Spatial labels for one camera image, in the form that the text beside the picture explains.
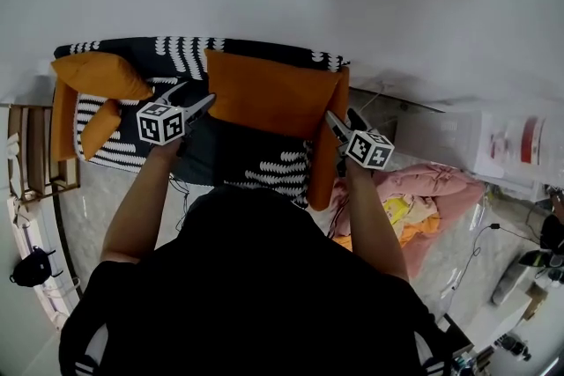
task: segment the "black bag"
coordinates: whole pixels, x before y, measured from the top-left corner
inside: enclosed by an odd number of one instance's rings
[[[51,276],[60,276],[62,271],[55,275],[51,274],[49,256],[54,252],[46,253],[40,247],[34,246],[32,253],[16,265],[10,280],[22,287],[34,287],[43,284]]]

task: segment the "marble floor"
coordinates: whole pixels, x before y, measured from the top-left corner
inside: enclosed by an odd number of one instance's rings
[[[393,137],[398,112],[421,108],[383,96],[374,97],[370,93],[352,92],[350,103],[357,108],[366,106],[362,114],[389,137]],[[395,170],[416,162],[412,157],[395,153],[386,169]],[[60,204],[70,256],[84,288],[98,264],[106,229],[136,175],[84,162],[81,162],[80,170],[81,188],[61,194]],[[190,187],[188,204],[209,189]],[[176,236],[175,227],[184,215],[183,205],[184,195],[169,186],[158,246]],[[479,239],[481,253],[472,259],[454,297],[450,299],[451,293],[441,299],[442,291],[468,262],[479,229],[492,222],[500,222],[502,226],[514,230],[512,225],[501,221],[488,207],[485,208],[481,223],[477,225],[477,221],[473,220],[476,213],[476,209],[469,210],[434,243],[418,277],[412,280],[415,291],[432,312],[444,313],[448,308],[450,316],[462,328],[470,324],[480,307],[489,300],[503,271],[515,255],[532,246],[501,230],[485,231]],[[332,212],[316,212],[313,216],[324,229],[330,223]]]

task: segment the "black shirt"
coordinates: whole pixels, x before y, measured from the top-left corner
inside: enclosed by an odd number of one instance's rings
[[[442,332],[406,281],[327,239],[270,190],[216,188],[148,258],[101,263],[63,328],[63,375],[88,359],[102,325],[108,341],[95,374],[425,374],[415,331],[444,356]]]

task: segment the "white box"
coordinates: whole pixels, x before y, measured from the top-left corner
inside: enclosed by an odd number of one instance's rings
[[[137,112],[139,139],[163,145],[183,136],[184,109],[149,102]]]
[[[365,168],[383,169],[393,151],[394,145],[384,135],[355,130],[345,153]]]

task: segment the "red cloth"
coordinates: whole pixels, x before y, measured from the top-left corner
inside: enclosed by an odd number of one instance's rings
[[[451,227],[484,194],[480,181],[458,169],[441,165],[414,165],[391,173],[375,172],[373,181],[380,202],[392,195],[418,195],[433,198],[441,222],[436,233],[418,233],[404,247],[404,258],[410,277],[419,274],[427,252],[440,233]],[[333,202],[344,205],[348,193],[344,181],[335,185],[337,193]],[[350,235],[351,225],[348,205],[345,205],[335,221],[336,235]]]

